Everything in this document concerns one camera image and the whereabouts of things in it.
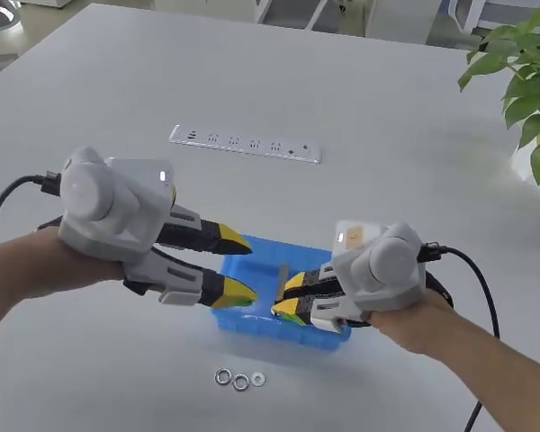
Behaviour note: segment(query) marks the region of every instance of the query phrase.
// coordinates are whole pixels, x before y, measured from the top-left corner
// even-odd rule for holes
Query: yellow label
[[[360,226],[346,230],[346,249],[358,249],[362,247],[364,229]]]

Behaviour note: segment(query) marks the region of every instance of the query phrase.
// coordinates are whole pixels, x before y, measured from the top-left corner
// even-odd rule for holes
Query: metal washer
[[[254,372],[252,373],[252,377],[250,378],[250,382],[255,387],[262,387],[264,383],[266,382],[266,377],[261,372]]]
[[[222,379],[222,376],[226,374],[228,378]],[[222,367],[221,369],[216,371],[216,374],[214,375],[214,379],[216,380],[216,383],[219,385],[228,385],[232,381],[232,372],[230,369],[227,369],[225,367]]]
[[[243,373],[239,373],[232,380],[232,387],[234,387],[234,390],[236,390],[237,392],[245,392],[249,386],[250,380]]]

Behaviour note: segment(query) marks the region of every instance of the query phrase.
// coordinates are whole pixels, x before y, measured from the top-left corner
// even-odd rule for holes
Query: power strip
[[[268,139],[251,132],[204,128],[190,124],[177,124],[170,135],[170,142],[314,164],[319,164],[322,159],[320,147],[311,142]]]

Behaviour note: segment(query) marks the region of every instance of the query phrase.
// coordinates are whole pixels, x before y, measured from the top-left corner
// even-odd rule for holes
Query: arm
[[[454,372],[507,432],[540,432],[540,364],[452,310],[437,295],[372,324],[409,351]]]
[[[18,302],[107,279],[122,279],[122,266],[82,256],[46,228],[0,244],[0,320]]]

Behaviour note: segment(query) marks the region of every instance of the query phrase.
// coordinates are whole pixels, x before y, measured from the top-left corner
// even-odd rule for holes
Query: blue basket
[[[340,334],[333,333],[278,319],[270,311],[277,295],[280,266],[288,265],[290,278],[299,272],[319,268],[330,260],[329,251],[244,237],[252,246],[252,254],[226,256],[220,272],[254,289],[257,300],[247,307],[213,310],[220,329],[287,340],[328,351],[338,349],[341,342],[350,338],[351,328],[345,328]]]

